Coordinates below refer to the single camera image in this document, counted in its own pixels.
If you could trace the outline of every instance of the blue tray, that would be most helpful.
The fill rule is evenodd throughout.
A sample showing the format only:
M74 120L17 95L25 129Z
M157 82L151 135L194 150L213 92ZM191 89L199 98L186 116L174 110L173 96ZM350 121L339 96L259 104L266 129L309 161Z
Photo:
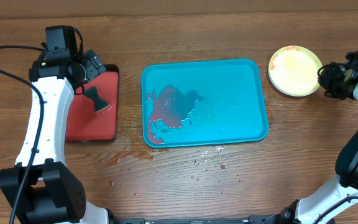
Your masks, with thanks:
M249 59L148 66L142 123L144 141L157 148L262 140L269 123L258 66Z

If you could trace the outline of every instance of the liquid spill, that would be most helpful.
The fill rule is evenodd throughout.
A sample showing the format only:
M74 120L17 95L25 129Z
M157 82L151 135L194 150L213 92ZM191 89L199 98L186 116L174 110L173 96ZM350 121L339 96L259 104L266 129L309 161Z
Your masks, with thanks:
M130 149L126 149L125 151L122 152L117 152L107 163L107 166L113 166L116 165L120 159L128 157L128 156L132 156L135 157L136 159L147 159L150 161L154 160L154 156L151 154L151 152L154 152L154 150L148 150L148 151L128 151ZM167 152L168 149L162 149L160 150L160 153L164 153Z
M159 97L155 96L155 90L153 90L150 99L153 99L154 109L149 117L147 138L153 144L164 142L162 138L155 138L155 134L152 133L152 124L156 127L156 121L163 121L168 128L179 129L182 127L181 122L188 119L189 113L194 110L196 101L204 100L195 90L182 94L179 89L171 85L165 87Z

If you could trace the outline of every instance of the table surface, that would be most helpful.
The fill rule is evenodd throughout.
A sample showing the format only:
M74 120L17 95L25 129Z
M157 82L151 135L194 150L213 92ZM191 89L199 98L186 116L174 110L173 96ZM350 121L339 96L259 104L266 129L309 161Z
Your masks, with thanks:
M120 68L117 139L65 144L67 166L88 200L117 217L278 213L334 175L339 151L358 129L357 102L326 98L321 88L303 98L285 96L267 75L271 56L286 45L312 50L323 64L345 61L345 54L358 48L358 11L1 20L0 45L39 46L45 27L60 24L77 27L85 49ZM30 50L0 50L0 68L27 78L37 56ZM225 58L250 58L259 66L267 137L221 146L220 153L218 146L148 147L142 139L143 69ZM0 74L0 169L12 167L22 147L30 100L27 86ZM0 223L7 223L10 212L0 190ZM337 222L358 223L358 205Z

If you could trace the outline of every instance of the yellow plate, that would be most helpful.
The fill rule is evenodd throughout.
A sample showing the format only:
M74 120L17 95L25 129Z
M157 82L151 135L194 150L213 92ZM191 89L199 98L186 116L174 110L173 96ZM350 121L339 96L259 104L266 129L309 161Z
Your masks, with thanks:
M290 96L307 96L318 87L317 71L322 64L310 50L299 46L276 51L268 64L268 76L273 85Z

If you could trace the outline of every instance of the red stain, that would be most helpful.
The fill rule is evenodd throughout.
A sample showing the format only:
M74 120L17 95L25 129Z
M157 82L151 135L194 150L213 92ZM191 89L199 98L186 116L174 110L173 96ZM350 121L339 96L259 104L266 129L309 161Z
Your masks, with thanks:
M285 48L285 50L295 50L296 46L288 46Z
M276 60L277 57L278 55L273 56L272 62L270 63L270 71L272 71L275 68L274 61Z
M168 128L181 128L181 122L188 118L188 114L194 110L195 102L204 98L199 96L195 90L190 90L182 94L177 88L169 85L165 87L160 96L155 96L152 91L154 102L153 113L149 117L147 138L153 144L163 144L163 139L156 139L152 133L152 124L155 126L156 121L163 121Z

